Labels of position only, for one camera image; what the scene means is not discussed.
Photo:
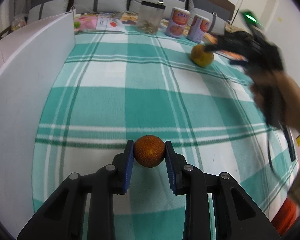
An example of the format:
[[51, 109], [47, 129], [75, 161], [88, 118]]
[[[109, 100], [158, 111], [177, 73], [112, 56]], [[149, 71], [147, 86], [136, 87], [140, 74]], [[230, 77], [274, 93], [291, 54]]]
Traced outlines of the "right hand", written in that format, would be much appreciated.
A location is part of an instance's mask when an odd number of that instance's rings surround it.
[[249, 76], [263, 98], [261, 111], [266, 124], [281, 129], [286, 105], [278, 86], [267, 85], [264, 81], [258, 81], [259, 78], [264, 78], [264, 72], [260, 69], [251, 71]]

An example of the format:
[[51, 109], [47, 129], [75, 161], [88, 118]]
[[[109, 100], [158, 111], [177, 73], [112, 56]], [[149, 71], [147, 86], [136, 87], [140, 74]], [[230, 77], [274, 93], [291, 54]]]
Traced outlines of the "right forearm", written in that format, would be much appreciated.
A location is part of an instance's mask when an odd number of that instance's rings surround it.
[[278, 85], [286, 105], [284, 122], [300, 134], [300, 87], [285, 73], [279, 75]]

